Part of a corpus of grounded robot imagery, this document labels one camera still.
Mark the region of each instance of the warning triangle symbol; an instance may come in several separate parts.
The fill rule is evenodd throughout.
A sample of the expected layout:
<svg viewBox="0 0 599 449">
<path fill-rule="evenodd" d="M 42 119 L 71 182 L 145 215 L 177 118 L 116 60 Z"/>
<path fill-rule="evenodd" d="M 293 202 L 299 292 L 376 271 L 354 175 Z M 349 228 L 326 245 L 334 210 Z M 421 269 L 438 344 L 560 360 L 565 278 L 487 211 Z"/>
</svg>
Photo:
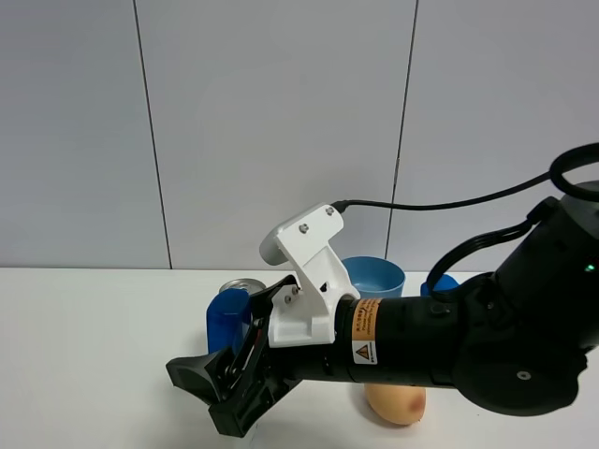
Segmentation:
<svg viewBox="0 0 599 449">
<path fill-rule="evenodd" d="M 364 346 L 362 346 L 361 348 L 359 348 L 356 351 L 357 355 L 361 355 L 362 357 L 364 357 L 366 360 L 370 359 L 370 356 L 368 354 L 368 344 L 365 344 Z"/>
</svg>

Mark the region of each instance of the white tabletop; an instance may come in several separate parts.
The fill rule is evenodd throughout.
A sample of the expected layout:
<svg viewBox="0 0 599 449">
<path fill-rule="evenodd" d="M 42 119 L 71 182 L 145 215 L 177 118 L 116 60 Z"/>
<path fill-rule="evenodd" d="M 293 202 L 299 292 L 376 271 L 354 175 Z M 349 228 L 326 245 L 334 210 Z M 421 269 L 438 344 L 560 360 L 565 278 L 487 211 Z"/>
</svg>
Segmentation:
<svg viewBox="0 0 599 449">
<path fill-rule="evenodd" d="M 282 276 L 0 269 L 0 447 L 218 447 L 206 406 L 171 386 L 165 364 L 205 353 L 204 314 L 221 284 Z M 416 295 L 424 278 L 408 275 L 404 295 Z M 304 382 L 260 420 L 254 447 L 596 447 L 599 356 L 590 365 L 565 410 L 501 416 L 456 391 L 429 389 L 423 420 L 406 428 L 378 420 L 361 385 Z"/>
</svg>

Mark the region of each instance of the orange label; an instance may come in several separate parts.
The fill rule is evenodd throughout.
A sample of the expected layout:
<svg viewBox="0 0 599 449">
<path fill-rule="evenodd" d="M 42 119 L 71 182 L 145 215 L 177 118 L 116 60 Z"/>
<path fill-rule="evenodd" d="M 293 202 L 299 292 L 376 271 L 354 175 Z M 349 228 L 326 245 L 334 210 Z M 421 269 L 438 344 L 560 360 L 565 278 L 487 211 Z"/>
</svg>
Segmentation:
<svg viewBox="0 0 599 449">
<path fill-rule="evenodd" d="M 376 314 L 381 298 L 361 299 L 354 310 L 354 321 L 352 323 L 353 341 L 376 340 Z"/>
</svg>

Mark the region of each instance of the screw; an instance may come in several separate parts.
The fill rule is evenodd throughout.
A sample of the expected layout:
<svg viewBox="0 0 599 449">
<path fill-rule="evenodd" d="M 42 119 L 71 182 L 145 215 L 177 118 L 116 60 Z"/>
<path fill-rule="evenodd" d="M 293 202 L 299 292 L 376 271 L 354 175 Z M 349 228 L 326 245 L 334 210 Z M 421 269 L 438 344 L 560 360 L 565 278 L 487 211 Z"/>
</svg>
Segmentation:
<svg viewBox="0 0 599 449">
<path fill-rule="evenodd" d="M 521 381 L 530 381 L 533 377 L 528 371 L 518 371 L 516 375 Z"/>
</svg>

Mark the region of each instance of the warning label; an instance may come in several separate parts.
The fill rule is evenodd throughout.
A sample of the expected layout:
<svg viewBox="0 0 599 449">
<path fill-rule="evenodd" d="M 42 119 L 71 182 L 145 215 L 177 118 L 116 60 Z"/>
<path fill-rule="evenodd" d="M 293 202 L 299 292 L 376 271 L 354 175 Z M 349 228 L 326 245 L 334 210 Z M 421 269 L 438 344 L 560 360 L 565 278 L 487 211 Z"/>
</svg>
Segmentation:
<svg viewBox="0 0 599 449">
<path fill-rule="evenodd" d="M 361 299 L 354 310 L 352 352 L 354 363 L 376 365 L 376 314 L 380 298 Z"/>
</svg>

